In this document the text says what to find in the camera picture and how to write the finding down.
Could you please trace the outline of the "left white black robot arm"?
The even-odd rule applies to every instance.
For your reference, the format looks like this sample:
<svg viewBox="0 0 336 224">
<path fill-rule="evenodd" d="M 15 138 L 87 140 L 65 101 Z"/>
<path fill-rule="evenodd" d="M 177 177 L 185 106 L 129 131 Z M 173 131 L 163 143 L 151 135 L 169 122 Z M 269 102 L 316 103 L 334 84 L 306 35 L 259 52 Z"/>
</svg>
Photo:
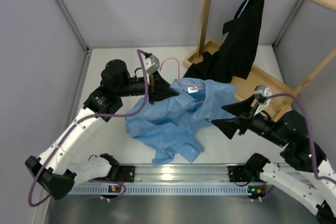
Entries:
<svg viewBox="0 0 336 224">
<path fill-rule="evenodd" d="M 109 154 L 80 164 L 72 160 L 91 135 L 123 106 L 122 97 L 143 95 L 154 104 L 179 94 L 161 77 L 153 56 L 145 60 L 144 67 L 143 77 L 132 77 L 124 61 L 109 61 L 101 73 L 99 87 L 89 95 L 63 134 L 39 156 L 26 160 L 31 175 L 53 199 L 62 199 L 74 186 L 90 180 L 121 181 L 120 164 Z"/>
</svg>

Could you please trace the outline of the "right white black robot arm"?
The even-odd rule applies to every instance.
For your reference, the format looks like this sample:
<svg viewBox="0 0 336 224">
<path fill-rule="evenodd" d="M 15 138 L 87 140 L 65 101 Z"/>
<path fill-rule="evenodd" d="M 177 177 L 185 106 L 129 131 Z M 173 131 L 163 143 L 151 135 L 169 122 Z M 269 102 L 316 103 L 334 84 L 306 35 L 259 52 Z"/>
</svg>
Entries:
<svg viewBox="0 0 336 224">
<path fill-rule="evenodd" d="M 227 138 L 250 130 L 273 144 L 282 147 L 280 156 L 309 184 L 290 176 L 261 154 L 254 153 L 243 165 L 231 166 L 231 182 L 264 182 L 277 187 L 305 206 L 318 223 L 335 223 L 335 171 L 324 151 L 312 139 L 306 113 L 286 112 L 278 121 L 261 115 L 257 109 L 273 97 L 253 95 L 250 98 L 224 105 L 232 119 L 213 120 Z"/>
</svg>

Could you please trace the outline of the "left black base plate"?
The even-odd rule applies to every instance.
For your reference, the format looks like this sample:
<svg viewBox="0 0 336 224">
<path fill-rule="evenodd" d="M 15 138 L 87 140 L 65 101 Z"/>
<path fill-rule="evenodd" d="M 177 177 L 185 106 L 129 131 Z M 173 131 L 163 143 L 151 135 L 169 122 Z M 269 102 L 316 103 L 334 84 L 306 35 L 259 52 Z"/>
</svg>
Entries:
<svg viewBox="0 0 336 224">
<path fill-rule="evenodd" d="M 135 178 L 135 166 L 122 165 L 119 166 L 118 172 L 114 177 L 114 182 L 133 183 Z"/>
</svg>

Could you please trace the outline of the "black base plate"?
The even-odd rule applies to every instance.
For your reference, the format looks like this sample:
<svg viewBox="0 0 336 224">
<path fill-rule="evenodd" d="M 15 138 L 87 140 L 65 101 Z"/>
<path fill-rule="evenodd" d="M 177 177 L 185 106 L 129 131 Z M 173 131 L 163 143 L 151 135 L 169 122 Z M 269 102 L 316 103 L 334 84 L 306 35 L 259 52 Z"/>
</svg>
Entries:
<svg viewBox="0 0 336 224">
<path fill-rule="evenodd" d="M 246 173 L 244 165 L 228 166 L 229 181 L 232 183 L 249 183 L 250 176 Z"/>
<path fill-rule="evenodd" d="M 114 182 L 133 183 L 135 178 L 135 166 L 122 165 L 119 166 L 118 172 L 114 177 Z"/>
</svg>

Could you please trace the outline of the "wooden clothes rack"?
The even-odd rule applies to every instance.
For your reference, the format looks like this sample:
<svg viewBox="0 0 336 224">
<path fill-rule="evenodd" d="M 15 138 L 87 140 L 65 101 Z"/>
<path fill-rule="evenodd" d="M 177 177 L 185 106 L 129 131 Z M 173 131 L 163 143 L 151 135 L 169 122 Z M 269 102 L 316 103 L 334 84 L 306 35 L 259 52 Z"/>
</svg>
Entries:
<svg viewBox="0 0 336 224">
<path fill-rule="evenodd" d="M 203 60 L 202 53 L 204 51 L 214 53 L 220 47 L 220 44 L 212 39 L 205 40 L 211 1 L 212 0 L 203 0 L 202 2 L 202 10 L 199 25 L 200 31 L 197 41 L 197 48 L 183 60 L 183 66 L 185 68 L 189 68 L 194 63 L 201 62 Z M 335 0 L 306 0 L 306 1 L 309 1 L 325 9 L 335 12 Z M 313 69 L 313 71 L 305 78 L 305 80 L 301 84 L 299 84 L 295 89 L 289 87 L 288 85 L 284 84 L 283 82 L 276 79 L 272 75 L 261 70 L 259 67 L 252 66 L 250 74 L 246 80 L 239 77 L 234 77 L 232 79 L 232 84 L 237 87 L 235 98 L 239 101 L 248 98 L 253 89 L 260 84 L 265 84 L 275 94 L 291 93 L 293 95 L 298 95 L 304 89 L 304 87 L 306 87 L 307 84 L 310 81 L 312 81 L 316 77 L 316 75 L 334 57 L 335 57 L 335 49 L 332 49 L 330 53 Z M 289 109 L 292 103 L 293 99 L 291 98 L 277 98 L 266 109 L 266 111 L 271 115 L 271 117 L 274 120 L 278 120 Z"/>
</svg>

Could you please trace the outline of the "black shirt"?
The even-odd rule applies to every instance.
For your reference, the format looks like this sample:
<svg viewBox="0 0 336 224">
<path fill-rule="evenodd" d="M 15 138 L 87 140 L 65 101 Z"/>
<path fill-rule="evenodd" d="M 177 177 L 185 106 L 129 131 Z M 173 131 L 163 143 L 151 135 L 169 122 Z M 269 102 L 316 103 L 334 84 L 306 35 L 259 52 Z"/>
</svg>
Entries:
<svg viewBox="0 0 336 224">
<path fill-rule="evenodd" d="M 254 63 L 265 0 L 244 0 L 234 18 L 223 24 L 226 35 L 219 49 L 203 53 L 203 61 L 192 64 L 185 78 L 230 83 L 233 77 L 247 79 Z"/>
</svg>

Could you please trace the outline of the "aluminium mounting rail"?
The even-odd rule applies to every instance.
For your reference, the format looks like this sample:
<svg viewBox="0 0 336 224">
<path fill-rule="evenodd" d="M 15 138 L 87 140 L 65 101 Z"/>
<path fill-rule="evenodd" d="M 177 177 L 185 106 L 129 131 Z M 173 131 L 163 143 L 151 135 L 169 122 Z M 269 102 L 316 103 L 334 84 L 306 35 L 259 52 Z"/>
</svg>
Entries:
<svg viewBox="0 0 336 224">
<path fill-rule="evenodd" d="M 228 166 L 243 164 L 171 164 L 135 166 L 135 185 L 219 185 L 230 184 Z"/>
</svg>

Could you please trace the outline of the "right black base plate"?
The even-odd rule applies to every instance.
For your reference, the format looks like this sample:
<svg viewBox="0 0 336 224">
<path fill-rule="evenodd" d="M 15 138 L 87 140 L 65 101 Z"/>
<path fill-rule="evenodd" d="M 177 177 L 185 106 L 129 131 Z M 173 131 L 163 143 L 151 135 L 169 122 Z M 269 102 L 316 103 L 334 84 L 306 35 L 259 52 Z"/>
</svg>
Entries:
<svg viewBox="0 0 336 224">
<path fill-rule="evenodd" d="M 229 181 L 232 183 L 249 183 L 250 176 L 246 173 L 244 165 L 228 166 Z"/>
</svg>

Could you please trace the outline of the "light blue shirt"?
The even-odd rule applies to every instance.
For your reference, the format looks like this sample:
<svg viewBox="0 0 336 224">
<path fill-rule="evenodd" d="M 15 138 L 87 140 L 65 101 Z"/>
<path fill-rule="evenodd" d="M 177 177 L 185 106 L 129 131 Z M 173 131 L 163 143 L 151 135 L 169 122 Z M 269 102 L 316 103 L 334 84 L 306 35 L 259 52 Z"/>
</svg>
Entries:
<svg viewBox="0 0 336 224">
<path fill-rule="evenodd" d="M 222 109 L 235 100 L 237 88 L 232 84 L 182 78 L 174 80 L 171 88 L 177 96 L 147 103 L 126 118 L 129 136 L 155 150 L 154 166 L 171 162 L 176 154 L 194 162 L 205 149 L 195 137 L 197 131 L 212 126 L 213 120 L 234 117 Z"/>
</svg>

